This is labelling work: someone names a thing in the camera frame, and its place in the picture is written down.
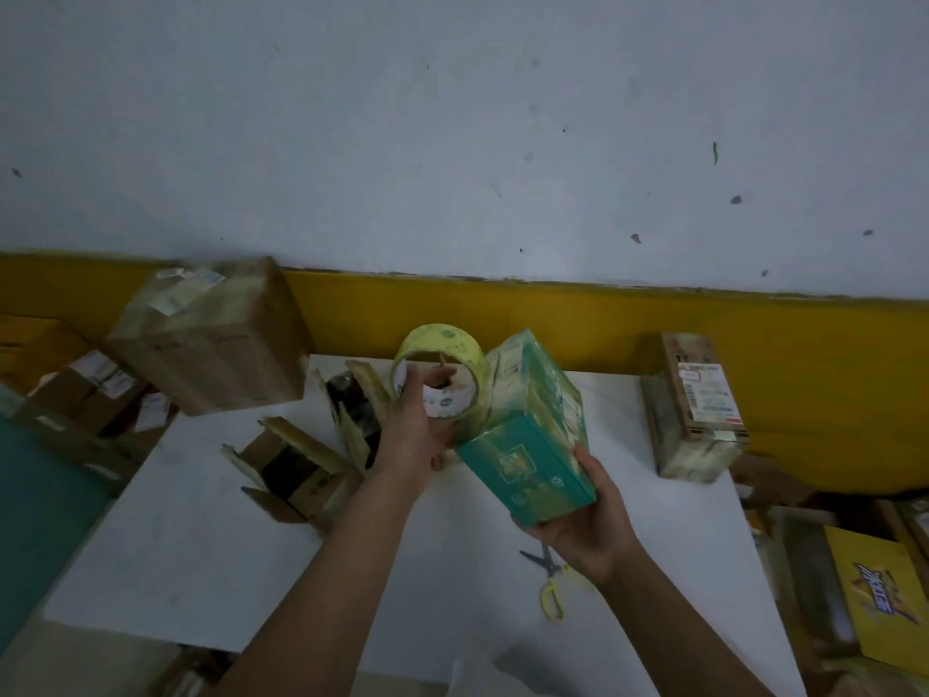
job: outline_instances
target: white wall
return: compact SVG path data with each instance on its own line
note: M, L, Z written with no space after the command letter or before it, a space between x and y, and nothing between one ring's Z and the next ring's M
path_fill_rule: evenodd
M929 0L0 0L6 250L926 298L927 127Z

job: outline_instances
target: forearm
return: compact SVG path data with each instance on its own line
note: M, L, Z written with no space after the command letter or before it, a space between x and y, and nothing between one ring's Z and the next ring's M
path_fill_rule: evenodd
M661 697L771 697L641 545L599 589Z
M414 495L375 474L220 685L222 697L347 695Z

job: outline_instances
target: scissors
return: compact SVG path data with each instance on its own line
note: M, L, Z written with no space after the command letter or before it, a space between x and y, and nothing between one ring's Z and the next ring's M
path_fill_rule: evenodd
M524 550L520 550L519 554L524 558L528 558L536 565L544 568L548 573L548 581L545 583L545 586L541 588L539 592L539 601L541 602L541 611L545 614L545 618L549 621L554 621L555 623L561 623L565 620L565 610L561 604L561 597L558 596L558 588L554 583L554 576L558 573L573 573L568 565L558 565L552 560L552 551L548 545L543 545L541 547L541 558L531 553L527 553Z

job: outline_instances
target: barcode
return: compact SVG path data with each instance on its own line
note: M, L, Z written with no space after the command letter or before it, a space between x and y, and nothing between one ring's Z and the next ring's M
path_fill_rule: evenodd
M697 405L697 397L694 396L694 387L690 384L685 384L684 391L688 395L688 403L690 404L690 408L699 408Z

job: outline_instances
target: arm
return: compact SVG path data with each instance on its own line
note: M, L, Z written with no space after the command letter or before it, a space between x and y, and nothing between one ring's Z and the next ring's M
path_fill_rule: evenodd
M436 368L429 374L448 375ZM381 437L374 472L307 570L220 682L217 697L347 695L412 505L448 441L425 417L410 368Z
M575 454L597 488L597 502L523 530L600 590L662 697L770 697L648 556L599 460L580 447Z

